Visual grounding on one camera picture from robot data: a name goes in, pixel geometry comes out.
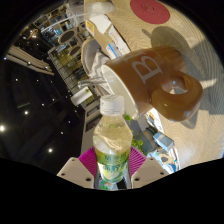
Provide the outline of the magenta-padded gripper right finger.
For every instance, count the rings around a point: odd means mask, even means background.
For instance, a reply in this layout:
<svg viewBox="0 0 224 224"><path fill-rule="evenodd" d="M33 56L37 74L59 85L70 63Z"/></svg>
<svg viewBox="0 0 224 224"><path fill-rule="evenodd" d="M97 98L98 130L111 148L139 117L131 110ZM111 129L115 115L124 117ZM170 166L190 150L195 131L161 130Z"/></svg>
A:
<svg viewBox="0 0 224 224"><path fill-rule="evenodd" d="M147 158L135 148L130 150L128 174L132 189L143 187L168 175L155 158Z"/></svg>

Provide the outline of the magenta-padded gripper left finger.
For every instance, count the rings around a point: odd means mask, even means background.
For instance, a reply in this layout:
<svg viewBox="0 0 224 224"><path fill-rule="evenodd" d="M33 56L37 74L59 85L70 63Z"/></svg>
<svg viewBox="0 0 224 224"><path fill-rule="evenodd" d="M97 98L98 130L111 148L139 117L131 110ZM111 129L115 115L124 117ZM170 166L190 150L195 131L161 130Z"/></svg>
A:
<svg viewBox="0 0 224 224"><path fill-rule="evenodd" d="M94 148L86 150L78 158L71 157L58 176L84 188L94 188L95 176L97 174L97 160Z"/></svg>

